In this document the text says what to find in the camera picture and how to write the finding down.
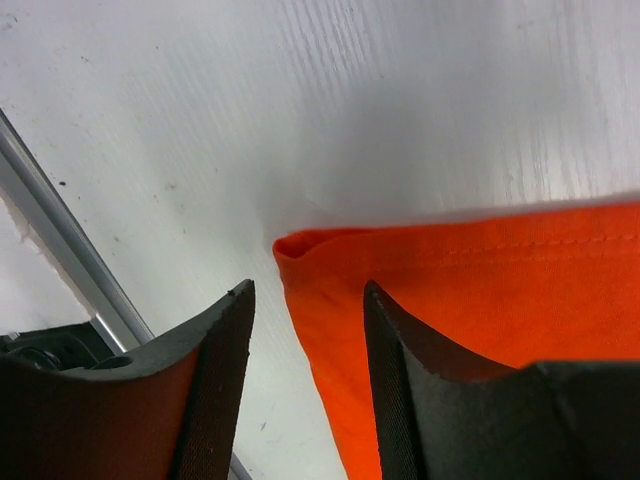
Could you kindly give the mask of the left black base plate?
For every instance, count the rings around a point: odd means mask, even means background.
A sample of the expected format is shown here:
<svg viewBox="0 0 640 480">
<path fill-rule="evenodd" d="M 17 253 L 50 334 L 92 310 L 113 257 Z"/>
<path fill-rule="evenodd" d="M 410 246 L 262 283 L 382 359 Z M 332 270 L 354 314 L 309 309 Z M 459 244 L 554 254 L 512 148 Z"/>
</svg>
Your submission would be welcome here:
<svg viewBox="0 0 640 480">
<path fill-rule="evenodd" d="M 113 351 L 89 323 L 1 336 L 1 356 L 40 370 L 91 369 Z"/>
</svg>

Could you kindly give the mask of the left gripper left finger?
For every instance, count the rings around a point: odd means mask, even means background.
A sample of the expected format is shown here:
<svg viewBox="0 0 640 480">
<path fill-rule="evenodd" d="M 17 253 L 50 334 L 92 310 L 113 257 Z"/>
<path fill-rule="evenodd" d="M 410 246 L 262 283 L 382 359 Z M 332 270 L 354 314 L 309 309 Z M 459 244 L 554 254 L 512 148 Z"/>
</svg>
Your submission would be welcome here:
<svg viewBox="0 0 640 480">
<path fill-rule="evenodd" d="M 1 359 L 5 479 L 225 479 L 255 315 L 246 280 L 91 368 Z"/>
</svg>

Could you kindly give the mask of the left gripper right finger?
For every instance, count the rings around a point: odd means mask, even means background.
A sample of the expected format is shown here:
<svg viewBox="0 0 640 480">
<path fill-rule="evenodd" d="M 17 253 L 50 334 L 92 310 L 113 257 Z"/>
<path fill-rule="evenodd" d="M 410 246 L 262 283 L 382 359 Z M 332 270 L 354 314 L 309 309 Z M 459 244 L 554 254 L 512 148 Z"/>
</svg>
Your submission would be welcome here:
<svg viewBox="0 0 640 480">
<path fill-rule="evenodd" d="M 364 329 L 386 479 L 635 479 L 639 366 L 511 368 L 447 338 L 377 283 Z"/>
</svg>

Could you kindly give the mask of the orange t shirt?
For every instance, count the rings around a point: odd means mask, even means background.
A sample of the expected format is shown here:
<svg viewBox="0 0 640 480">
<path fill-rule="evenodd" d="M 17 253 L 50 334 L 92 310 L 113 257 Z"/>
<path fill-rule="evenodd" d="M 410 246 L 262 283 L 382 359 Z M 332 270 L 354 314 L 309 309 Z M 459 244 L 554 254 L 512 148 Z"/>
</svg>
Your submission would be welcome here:
<svg viewBox="0 0 640 480">
<path fill-rule="evenodd" d="M 489 220 L 303 230 L 273 254 L 340 459 L 381 477 L 363 295 L 403 308 L 511 367 L 639 356 L 639 208 L 584 207 Z"/>
</svg>

